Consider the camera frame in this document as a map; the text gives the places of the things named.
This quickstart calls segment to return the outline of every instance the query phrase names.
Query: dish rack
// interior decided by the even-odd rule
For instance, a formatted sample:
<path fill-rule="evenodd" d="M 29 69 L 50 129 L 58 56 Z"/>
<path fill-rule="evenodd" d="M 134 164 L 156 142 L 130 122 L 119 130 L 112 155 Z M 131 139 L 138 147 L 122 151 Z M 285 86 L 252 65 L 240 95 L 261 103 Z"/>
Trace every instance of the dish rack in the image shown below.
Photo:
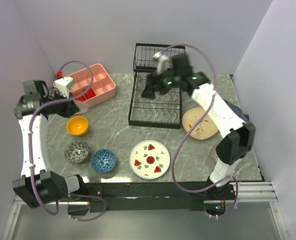
<path fill-rule="evenodd" d="M 173 88 L 165 95 L 156 92 L 155 99 L 141 97 L 147 75 L 157 71 L 158 63 L 152 57 L 168 46 L 170 45 L 136 43 L 133 59 L 134 82 L 128 115 L 131 126 L 179 129 L 182 125 L 182 93 L 179 88 Z M 182 53 L 185 53 L 184 46 L 167 50 L 164 54 L 170 61 L 166 67 L 172 68 L 171 57 Z"/>
<path fill-rule="evenodd" d="M 101 64 L 90 66 L 93 73 L 91 89 L 79 101 L 85 102 L 89 107 L 98 105 L 116 95 L 116 84 L 113 82 L 107 71 Z M 70 89 L 73 96 L 84 92 L 91 82 L 91 74 L 87 68 L 69 75 L 76 84 Z"/>

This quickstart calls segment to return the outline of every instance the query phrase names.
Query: white wall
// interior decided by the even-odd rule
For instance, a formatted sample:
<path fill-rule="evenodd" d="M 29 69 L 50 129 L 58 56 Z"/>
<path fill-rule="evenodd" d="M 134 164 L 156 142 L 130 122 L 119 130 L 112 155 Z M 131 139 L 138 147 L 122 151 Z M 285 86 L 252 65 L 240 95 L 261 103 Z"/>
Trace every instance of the white wall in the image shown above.
<path fill-rule="evenodd" d="M 254 149 L 296 240 L 296 0 L 274 0 L 233 78 Z"/>
<path fill-rule="evenodd" d="M 226 74 L 234 73 L 271 1 L 15 0 L 55 70 L 80 60 L 131 73 L 135 42 L 190 43 Z M 207 70 L 194 56 L 197 70 Z"/>
<path fill-rule="evenodd" d="M 12 0 L 0 0 L 0 237 L 14 198 L 12 181 L 20 177 L 23 163 L 22 136 L 14 115 L 23 94 L 21 83 L 50 82 L 53 76 L 17 6 Z"/>

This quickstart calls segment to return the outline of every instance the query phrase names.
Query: marble tabletop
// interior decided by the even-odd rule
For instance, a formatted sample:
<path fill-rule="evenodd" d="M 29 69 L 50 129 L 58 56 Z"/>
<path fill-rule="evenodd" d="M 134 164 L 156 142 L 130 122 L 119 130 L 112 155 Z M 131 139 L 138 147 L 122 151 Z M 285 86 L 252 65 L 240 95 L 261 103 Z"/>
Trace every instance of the marble tabletop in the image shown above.
<path fill-rule="evenodd" d="M 49 120 L 47 144 L 52 171 L 68 177 L 80 174 L 85 182 L 91 183 L 121 183 L 146 182 L 136 176 L 129 165 L 129 154 L 138 142 L 156 140 L 164 144 L 171 157 L 186 134 L 181 129 L 166 129 L 153 127 L 129 126 L 128 112 L 133 87 L 133 74 L 111 74 L 117 86 L 117 95 L 83 114 L 90 125 L 89 132 L 81 137 L 67 133 L 66 124 L 69 119 L 58 115 Z M 218 93 L 234 105 L 239 106 L 232 81 L 227 74 L 219 74 Z M 183 114 L 198 104 L 186 94 L 182 94 Z M 64 151 L 66 146 L 77 140 L 86 141 L 90 146 L 91 156 L 100 149 L 110 149 L 117 157 L 117 165 L 109 173 L 97 173 L 91 167 L 90 161 L 75 164 L 66 161 Z M 207 140 L 196 140 L 189 137 L 183 145 L 175 165 L 175 174 L 178 181 L 205 181 L 212 173 L 215 162 L 210 156 L 213 145 L 221 141 L 219 133 Z M 238 164 L 234 175 L 239 181 L 259 181 L 260 171 L 251 151 Z M 171 182 L 171 169 L 162 177 L 150 182 Z"/>

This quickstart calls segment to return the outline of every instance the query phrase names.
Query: pink divided container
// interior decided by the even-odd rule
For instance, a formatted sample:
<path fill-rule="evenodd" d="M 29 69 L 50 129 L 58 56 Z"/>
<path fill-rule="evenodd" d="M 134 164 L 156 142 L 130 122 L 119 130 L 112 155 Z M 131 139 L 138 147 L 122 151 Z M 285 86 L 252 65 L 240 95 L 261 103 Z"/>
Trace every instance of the pink divided container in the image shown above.
<path fill-rule="evenodd" d="M 98 105 L 116 95 L 116 84 L 113 82 L 107 71 L 101 64 L 90 66 L 93 73 L 93 83 L 91 89 L 84 97 L 78 100 L 85 102 L 89 107 Z M 91 82 L 91 74 L 87 68 L 69 75 L 76 84 L 70 89 L 73 96 L 85 91 Z"/>

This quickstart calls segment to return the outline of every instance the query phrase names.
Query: white plate with watermelon design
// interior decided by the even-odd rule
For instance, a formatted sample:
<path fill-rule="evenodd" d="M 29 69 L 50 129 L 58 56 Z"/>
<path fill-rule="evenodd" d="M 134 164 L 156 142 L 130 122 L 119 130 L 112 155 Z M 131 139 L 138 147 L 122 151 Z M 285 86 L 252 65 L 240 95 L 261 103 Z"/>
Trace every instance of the white plate with watermelon design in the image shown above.
<path fill-rule="evenodd" d="M 130 152 L 130 167 L 137 176 L 143 179 L 157 179 L 168 171 L 169 166 L 170 153 L 158 141 L 142 141 Z"/>

